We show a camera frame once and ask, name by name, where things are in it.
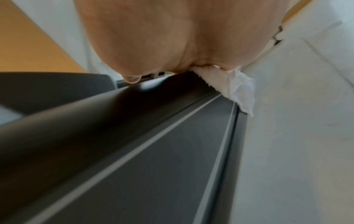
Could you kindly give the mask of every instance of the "hand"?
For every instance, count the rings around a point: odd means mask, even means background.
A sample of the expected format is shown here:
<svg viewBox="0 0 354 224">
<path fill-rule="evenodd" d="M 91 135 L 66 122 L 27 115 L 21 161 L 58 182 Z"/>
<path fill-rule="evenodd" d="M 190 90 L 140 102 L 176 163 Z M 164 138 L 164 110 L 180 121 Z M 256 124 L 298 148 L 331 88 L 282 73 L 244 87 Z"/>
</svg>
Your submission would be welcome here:
<svg viewBox="0 0 354 224">
<path fill-rule="evenodd" d="M 98 56 L 128 83 L 191 66 L 232 70 L 271 39 L 289 0 L 75 0 Z"/>
</svg>

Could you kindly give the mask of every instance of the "floor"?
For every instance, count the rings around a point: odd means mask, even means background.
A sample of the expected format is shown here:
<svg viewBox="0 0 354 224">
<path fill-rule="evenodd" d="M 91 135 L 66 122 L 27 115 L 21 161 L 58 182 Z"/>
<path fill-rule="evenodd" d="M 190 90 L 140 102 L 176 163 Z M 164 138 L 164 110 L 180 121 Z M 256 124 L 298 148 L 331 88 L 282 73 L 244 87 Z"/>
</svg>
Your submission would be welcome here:
<svg viewBox="0 0 354 224">
<path fill-rule="evenodd" d="M 0 0 L 0 72 L 84 72 L 10 0 Z"/>
<path fill-rule="evenodd" d="M 313 0 L 256 80 L 230 223 L 354 223 L 354 1 Z"/>
</svg>

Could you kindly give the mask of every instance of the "white stripe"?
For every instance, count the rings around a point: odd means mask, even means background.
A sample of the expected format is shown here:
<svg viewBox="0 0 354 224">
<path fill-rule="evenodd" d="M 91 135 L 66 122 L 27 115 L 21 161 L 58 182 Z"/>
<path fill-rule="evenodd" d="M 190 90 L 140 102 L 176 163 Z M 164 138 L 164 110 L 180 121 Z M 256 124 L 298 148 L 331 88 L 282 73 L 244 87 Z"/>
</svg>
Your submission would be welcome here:
<svg viewBox="0 0 354 224">
<path fill-rule="evenodd" d="M 129 160 L 134 158 L 136 155 L 141 153 L 144 149 L 146 149 L 147 147 L 152 145 L 154 142 L 156 142 L 161 137 L 166 135 L 168 132 L 173 130 L 175 127 L 180 125 L 182 122 L 184 122 L 185 120 L 190 118 L 193 114 L 200 111 L 206 105 L 210 104 L 212 101 L 214 101 L 219 96 L 221 96 L 221 95 L 218 95 L 215 98 L 209 100 L 208 102 L 204 103 L 203 105 L 201 105 L 197 109 L 193 110 L 192 112 L 190 112 L 189 114 L 187 114 L 186 116 L 181 118 L 180 120 L 178 120 L 175 123 L 173 123 L 172 125 L 168 126 L 164 130 L 162 130 L 161 132 L 156 134 L 154 137 L 150 138 L 149 140 L 144 142 L 142 145 L 140 145 L 137 148 L 135 148 L 134 150 L 130 151 L 128 154 L 126 154 L 122 158 L 118 159 L 117 161 L 115 161 L 114 163 L 112 163 L 111 165 L 109 165 L 108 167 L 103 169 L 102 171 L 100 171 L 98 174 L 94 175 L 93 177 L 91 177 L 90 179 L 88 179 L 87 181 L 85 181 L 84 183 L 79 185 L 77 188 L 72 190 L 70 193 L 68 193 L 67 195 L 63 196 L 58 201 L 53 203 L 52 205 L 45 208 L 43 211 L 38 213 L 36 216 L 34 216 L 30 220 L 24 222 L 24 224 L 42 224 L 42 223 L 44 223 L 45 221 L 47 221 L 48 219 L 53 217 L 56 213 L 63 210 L 70 203 L 72 203 L 73 201 L 78 199 L 81 195 L 86 193 L 88 190 L 90 190 L 96 184 L 98 184 L 103 179 L 108 177 L 111 173 L 116 171 L 119 167 L 123 166 L 126 162 L 128 162 Z"/>
<path fill-rule="evenodd" d="M 204 194 L 203 194 L 202 200 L 200 201 L 197 213 L 194 216 L 193 224 L 200 224 L 203 221 L 205 210 L 206 210 L 206 207 L 208 205 L 209 198 L 210 198 L 211 190 L 213 189 L 215 178 L 216 178 L 216 175 L 217 175 L 218 170 L 219 170 L 221 157 L 222 157 L 223 152 L 225 150 L 226 139 L 228 138 L 228 133 L 229 133 L 230 124 L 231 124 L 231 118 L 232 118 L 232 115 L 233 115 L 234 108 L 235 108 L 235 103 L 233 103 L 231 114 L 230 114 L 230 118 L 229 118 L 229 122 L 228 122 L 228 125 L 226 127 L 226 130 L 225 130 L 224 137 L 223 137 L 221 145 L 220 145 L 220 149 L 219 149 L 218 155 L 216 156 L 214 167 L 213 167 L 213 169 L 211 171 L 207 186 L 206 186 L 206 188 L 204 190 Z"/>
</svg>

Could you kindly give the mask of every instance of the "white tile floor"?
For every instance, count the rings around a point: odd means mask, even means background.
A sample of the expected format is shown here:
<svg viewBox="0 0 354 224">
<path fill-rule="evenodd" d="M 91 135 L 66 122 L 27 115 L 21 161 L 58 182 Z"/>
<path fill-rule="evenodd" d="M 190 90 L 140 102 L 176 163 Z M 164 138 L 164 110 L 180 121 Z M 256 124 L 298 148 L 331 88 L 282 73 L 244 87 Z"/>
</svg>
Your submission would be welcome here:
<svg viewBox="0 0 354 224">
<path fill-rule="evenodd" d="M 354 223 L 354 0 L 314 0 L 256 79 L 230 223 Z"/>
</svg>

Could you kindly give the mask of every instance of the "crumpled white cloth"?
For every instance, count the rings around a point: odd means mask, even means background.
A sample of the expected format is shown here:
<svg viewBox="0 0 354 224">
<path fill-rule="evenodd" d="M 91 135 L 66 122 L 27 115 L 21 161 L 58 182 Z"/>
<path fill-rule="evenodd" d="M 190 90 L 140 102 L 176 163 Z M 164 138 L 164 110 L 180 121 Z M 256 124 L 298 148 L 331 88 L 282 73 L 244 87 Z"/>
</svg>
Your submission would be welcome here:
<svg viewBox="0 0 354 224">
<path fill-rule="evenodd" d="M 215 66 L 191 67 L 206 83 L 224 97 L 236 102 L 240 110 L 253 115 L 255 81 L 238 69 L 224 71 Z"/>
</svg>

